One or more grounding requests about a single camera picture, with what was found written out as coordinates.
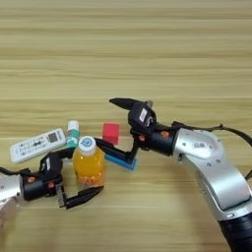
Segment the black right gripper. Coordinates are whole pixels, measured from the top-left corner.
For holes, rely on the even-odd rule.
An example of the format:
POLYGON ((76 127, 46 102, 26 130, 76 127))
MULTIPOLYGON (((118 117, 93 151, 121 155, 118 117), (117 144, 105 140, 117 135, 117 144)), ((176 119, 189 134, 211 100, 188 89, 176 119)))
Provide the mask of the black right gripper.
MULTIPOLYGON (((145 105, 143 101, 123 97, 111 98, 109 102, 126 110, 133 110, 145 105)), ((119 165, 134 165, 139 148, 143 151, 154 151, 168 157, 173 154, 173 144, 177 133, 176 128, 158 124, 151 134, 142 133, 136 129, 131 129, 130 133, 137 142, 133 142, 132 150, 129 152, 115 148, 111 143, 103 139, 95 138, 95 142, 105 153, 105 157, 108 160, 119 165)))

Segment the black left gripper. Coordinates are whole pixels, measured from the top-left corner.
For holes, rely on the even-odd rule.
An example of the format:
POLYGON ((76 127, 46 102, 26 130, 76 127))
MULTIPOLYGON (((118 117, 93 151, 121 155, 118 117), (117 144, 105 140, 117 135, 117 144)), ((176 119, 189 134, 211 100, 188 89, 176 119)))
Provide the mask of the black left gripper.
MULTIPOLYGON (((71 159, 74 150, 74 148, 66 148, 51 152, 48 155, 52 159, 71 159)), ((103 190, 102 186, 92 187, 80 191, 77 195, 68 198, 63 185, 60 184, 62 181, 63 178, 60 172, 36 172, 24 176, 24 198, 26 201, 32 201, 42 197, 52 197, 57 195, 59 207, 71 209, 85 204, 103 190)))

